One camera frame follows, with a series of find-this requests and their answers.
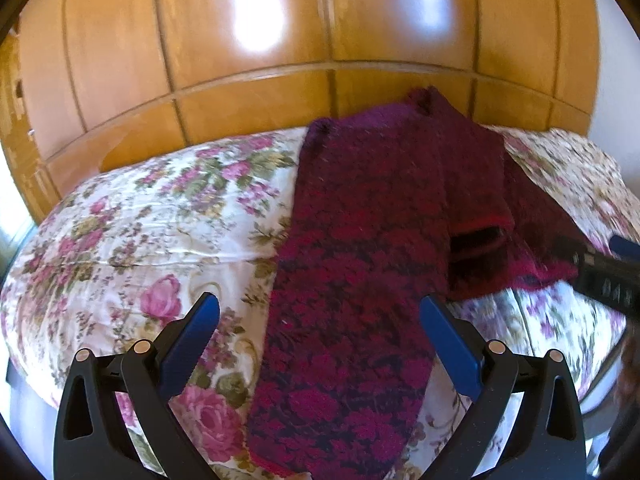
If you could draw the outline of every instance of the burgundy garment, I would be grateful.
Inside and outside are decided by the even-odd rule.
[[[255,463],[314,480],[383,478],[433,363],[420,299],[574,271],[547,256],[547,229],[571,234],[566,213],[512,162],[499,134],[433,89],[311,125],[247,423]]]

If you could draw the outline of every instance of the round joint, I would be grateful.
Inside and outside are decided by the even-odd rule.
[[[504,351],[507,347],[504,345],[502,341],[498,341],[494,339],[493,341],[489,341],[489,350],[494,354],[504,354]]]
[[[549,357],[551,357],[556,363],[561,363],[564,359],[562,352],[559,350],[552,350],[549,352]]]
[[[151,348],[151,343],[146,339],[138,341],[135,345],[133,345],[133,351],[136,354],[145,354],[149,352],[150,348]]]
[[[86,361],[89,358],[89,355],[91,355],[91,352],[86,348],[82,348],[76,352],[76,361]]]

